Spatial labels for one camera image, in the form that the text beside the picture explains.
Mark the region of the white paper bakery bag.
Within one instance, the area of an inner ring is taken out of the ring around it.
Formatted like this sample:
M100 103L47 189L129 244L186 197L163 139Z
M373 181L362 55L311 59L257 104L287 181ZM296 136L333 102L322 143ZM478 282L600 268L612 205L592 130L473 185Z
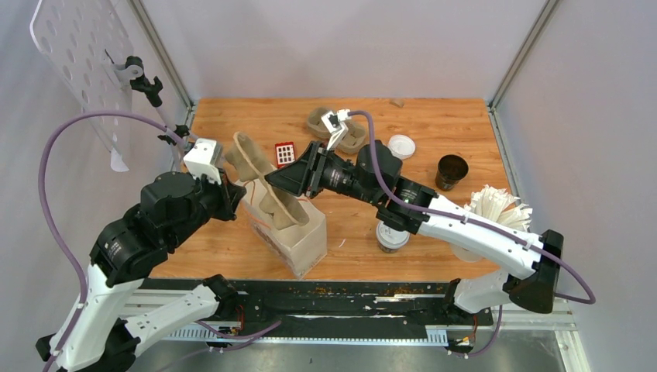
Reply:
M241 206L252 231L281 259L295 278L304 278L328 253L325 214L309 200L301 198L299 204L308 214L309 222L303 226L275 229L273 218L259 208L265 196L262 182L248 181L243 186L246 196Z

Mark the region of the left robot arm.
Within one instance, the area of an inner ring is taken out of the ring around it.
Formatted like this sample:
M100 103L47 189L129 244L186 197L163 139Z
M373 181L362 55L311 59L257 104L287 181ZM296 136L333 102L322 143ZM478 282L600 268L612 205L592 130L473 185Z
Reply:
M153 268L209 220L234 220L245 195L225 174L214 182L166 172L144 186L139 203L98 235L81 303L58 332L37 340L41 359L62 371L125 371L175 330L212 316L233 317L237 293L222 275L151 312L127 319L120 312Z

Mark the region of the single cardboard carrier tray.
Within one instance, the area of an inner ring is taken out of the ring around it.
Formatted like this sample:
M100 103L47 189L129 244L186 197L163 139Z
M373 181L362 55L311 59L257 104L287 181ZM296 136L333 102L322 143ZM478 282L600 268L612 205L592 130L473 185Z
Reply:
M282 230L291 226L305 226L310 218L298 199L266 180L266 176L274 172L276 167L267 159L262 148L243 132L234 133L232 139L234 144L225 158L236 169L240 181L258 180L262 184L265 194L259 209L272 218L274 228Z

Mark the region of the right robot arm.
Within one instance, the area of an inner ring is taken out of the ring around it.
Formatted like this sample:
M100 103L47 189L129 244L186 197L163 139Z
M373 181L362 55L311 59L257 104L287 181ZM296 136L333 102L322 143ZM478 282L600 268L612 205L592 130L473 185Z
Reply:
M268 184L294 196L314 198L330 190L377 208L384 225L460 246L495 262L499 270L450 282L442 312L462 323L484 308L513 303L530 312L553 310L563 237L548 230L522 232L468 212L435 190L401 176L402 161L379 140L365 145L355 162L313 141L292 164L275 170Z

